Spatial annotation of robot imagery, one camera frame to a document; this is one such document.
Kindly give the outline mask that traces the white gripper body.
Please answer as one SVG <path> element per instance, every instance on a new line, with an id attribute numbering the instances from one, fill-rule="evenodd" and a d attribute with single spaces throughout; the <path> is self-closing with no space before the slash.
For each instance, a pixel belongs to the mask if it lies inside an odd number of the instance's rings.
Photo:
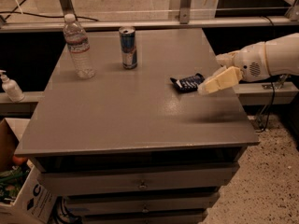
<path id="1" fill-rule="evenodd" d="M 234 56 L 234 65 L 241 69 L 243 80 L 254 82 L 270 77 L 265 55 L 265 43 L 259 42 L 242 48 Z"/>

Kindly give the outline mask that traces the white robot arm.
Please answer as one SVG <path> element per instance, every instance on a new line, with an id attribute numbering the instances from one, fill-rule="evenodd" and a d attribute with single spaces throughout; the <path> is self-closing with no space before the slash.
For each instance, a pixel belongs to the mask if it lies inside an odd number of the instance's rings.
<path id="1" fill-rule="evenodd" d="M 201 95 L 277 75 L 299 75 L 299 34 L 285 35 L 216 56 L 221 66 L 198 86 Z"/>

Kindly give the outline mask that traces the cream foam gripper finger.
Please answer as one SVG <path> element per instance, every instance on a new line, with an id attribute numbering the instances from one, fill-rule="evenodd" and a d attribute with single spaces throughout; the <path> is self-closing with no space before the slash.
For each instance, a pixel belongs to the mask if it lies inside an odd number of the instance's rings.
<path id="1" fill-rule="evenodd" d="M 206 95 L 216 91 L 231 88 L 234 85 L 238 84 L 242 78 L 242 72 L 238 67 L 223 66 L 198 86 L 198 92 L 201 95 Z"/>
<path id="2" fill-rule="evenodd" d="M 218 65 L 221 67 L 230 67 L 230 66 L 235 66 L 238 67 L 239 63 L 235 59 L 235 56 L 239 53 L 238 50 L 219 54 L 216 56 L 216 61 Z"/>

